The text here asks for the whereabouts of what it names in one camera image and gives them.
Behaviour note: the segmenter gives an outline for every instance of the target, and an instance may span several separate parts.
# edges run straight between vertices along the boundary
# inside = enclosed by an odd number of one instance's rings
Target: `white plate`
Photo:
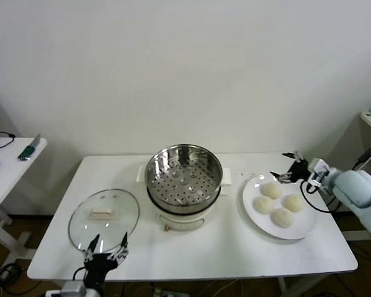
[[[260,192],[262,185],[270,183],[272,181],[278,183],[278,186],[281,188],[282,191],[282,196],[280,198],[273,199],[276,209],[283,207],[282,203],[284,202],[284,198],[287,195],[301,195],[299,185],[297,184],[280,184],[270,173],[258,175],[257,177],[252,178],[246,184],[243,190],[243,205],[246,209],[247,214],[254,221],[254,223],[257,224],[257,226],[275,237],[283,239],[304,238],[308,235],[308,233],[312,231],[313,227],[315,226],[317,217],[316,210],[311,208],[306,202],[305,208],[303,210],[297,213],[293,213],[294,224],[289,228],[280,227],[272,221],[271,215],[264,215],[254,209],[253,201],[257,197],[262,195],[262,193]]]

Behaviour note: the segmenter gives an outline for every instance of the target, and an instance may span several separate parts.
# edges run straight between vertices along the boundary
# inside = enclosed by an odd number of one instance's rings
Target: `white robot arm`
[[[287,173],[276,176],[279,182],[295,183],[303,179],[308,183],[307,191],[312,186],[324,188],[352,210],[371,233],[371,175],[364,170],[342,172],[330,168],[321,159],[313,159],[308,164],[297,153],[285,155],[296,160]]]

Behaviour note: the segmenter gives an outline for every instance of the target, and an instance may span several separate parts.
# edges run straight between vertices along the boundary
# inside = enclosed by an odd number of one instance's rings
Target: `white wall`
[[[347,131],[352,159],[370,106],[371,0],[0,1],[0,129],[49,143],[15,213],[53,213],[91,154],[330,157]]]

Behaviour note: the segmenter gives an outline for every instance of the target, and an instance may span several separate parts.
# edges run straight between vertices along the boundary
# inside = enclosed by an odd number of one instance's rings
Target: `floor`
[[[345,215],[335,218],[339,227],[343,231],[360,230],[360,223],[353,215]],[[45,230],[49,225],[49,219],[26,219],[15,218],[12,226],[5,229],[14,237],[18,237],[22,231],[32,232],[27,246],[37,248]],[[355,272],[330,275],[318,285],[309,290],[304,297],[362,297],[371,296],[371,241],[357,242],[351,245],[357,260],[359,268]],[[6,258],[8,252],[0,245],[0,265]],[[28,262],[19,262],[21,267],[27,267]],[[287,278],[289,285],[295,282],[297,278]],[[229,285],[234,280],[219,280],[212,283],[208,282],[154,282],[154,283],[107,283],[106,294],[108,297],[144,297],[152,296],[152,287],[159,287],[164,290],[185,292],[192,297],[213,296],[220,288]],[[36,282],[27,278],[24,272],[21,278],[10,287],[11,292],[20,293],[33,287]],[[42,282],[35,290],[23,296],[40,296],[46,290],[58,288],[52,282]],[[331,295],[321,295],[323,292],[330,292]],[[217,296],[258,296],[258,297],[277,297],[280,295],[278,281],[275,278],[266,279],[243,279],[238,280],[220,291]]]

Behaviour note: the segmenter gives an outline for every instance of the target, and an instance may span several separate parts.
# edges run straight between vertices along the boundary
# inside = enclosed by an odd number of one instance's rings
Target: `green knife handle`
[[[18,156],[18,159],[28,160],[28,158],[32,155],[32,153],[34,153],[34,151],[35,151],[35,148],[28,145],[27,147],[25,147],[23,152],[20,153],[20,155]]]

